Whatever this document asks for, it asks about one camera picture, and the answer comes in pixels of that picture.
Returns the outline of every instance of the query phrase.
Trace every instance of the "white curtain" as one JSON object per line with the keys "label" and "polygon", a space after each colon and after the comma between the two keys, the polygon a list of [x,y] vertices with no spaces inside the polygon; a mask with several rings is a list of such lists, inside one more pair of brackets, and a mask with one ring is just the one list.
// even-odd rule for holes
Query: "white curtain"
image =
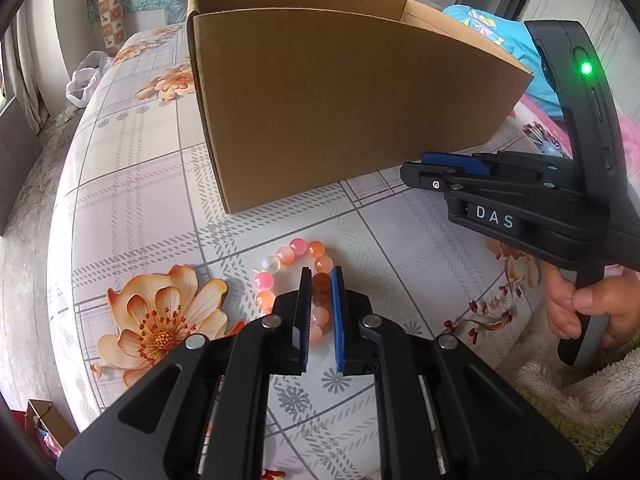
{"label": "white curtain", "polygon": [[9,101],[16,97],[29,126],[37,134],[49,113],[36,82],[23,7],[18,10],[0,45],[6,98]]}

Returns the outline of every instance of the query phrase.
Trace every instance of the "bolt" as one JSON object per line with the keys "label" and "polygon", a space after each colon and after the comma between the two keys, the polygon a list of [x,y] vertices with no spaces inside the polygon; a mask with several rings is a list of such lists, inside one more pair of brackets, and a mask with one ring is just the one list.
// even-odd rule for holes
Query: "bolt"
{"label": "bolt", "polygon": [[275,314],[269,314],[262,318],[262,326],[265,328],[277,328],[282,323],[282,318]]}
{"label": "bolt", "polygon": [[207,338],[202,334],[193,334],[187,338],[187,341],[184,342],[184,345],[189,350],[197,350],[198,348],[202,348],[204,343],[207,342]]}
{"label": "bolt", "polygon": [[438,346],[443,350],[453,350],[458,346],[458,340],[449,334],[443,334],[438,338]]}
{"label": "bolt", "polygon": [[367,328],[378,328],[382,325],[382,318],[380,316],[376,316],[375,314],[369,314],[362,318],[362,324]]}

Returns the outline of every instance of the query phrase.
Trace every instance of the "human hand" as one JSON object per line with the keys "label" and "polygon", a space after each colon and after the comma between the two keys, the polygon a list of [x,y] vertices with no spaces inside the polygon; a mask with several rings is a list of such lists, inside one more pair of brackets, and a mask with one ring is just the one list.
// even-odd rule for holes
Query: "human hand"
{"label": "human hand", "polygon": [[542,262],[545,282],[546,320],[551,332],[562,339],[577,339],[582,327],[576,312],[587,316],[609,314],[602,347],[620,346],[633,337],[640,326],[640,282],[635,272],[609,276],[594,285],[575,290],[560,270]]}

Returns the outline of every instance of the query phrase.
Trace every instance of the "white bead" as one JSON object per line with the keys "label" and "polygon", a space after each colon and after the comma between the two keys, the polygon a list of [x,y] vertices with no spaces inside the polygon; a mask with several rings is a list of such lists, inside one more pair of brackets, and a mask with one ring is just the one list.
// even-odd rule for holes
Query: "white bead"
{"label": "white bead", "polygon": [[266,270],[270,274],[275,274],[280,270],[280,260],[275,256],[267,256],[262,259],[262,270]]}

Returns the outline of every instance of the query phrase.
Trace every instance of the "white door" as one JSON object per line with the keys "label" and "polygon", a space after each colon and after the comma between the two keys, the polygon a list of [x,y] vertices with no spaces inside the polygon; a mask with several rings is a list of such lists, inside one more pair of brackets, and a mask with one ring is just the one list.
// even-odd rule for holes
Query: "white door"
{"label": "white door", "polygon": [[620,0],[529,0],[522,19],[581,22],[616,101],[640,125],[640,33]]}

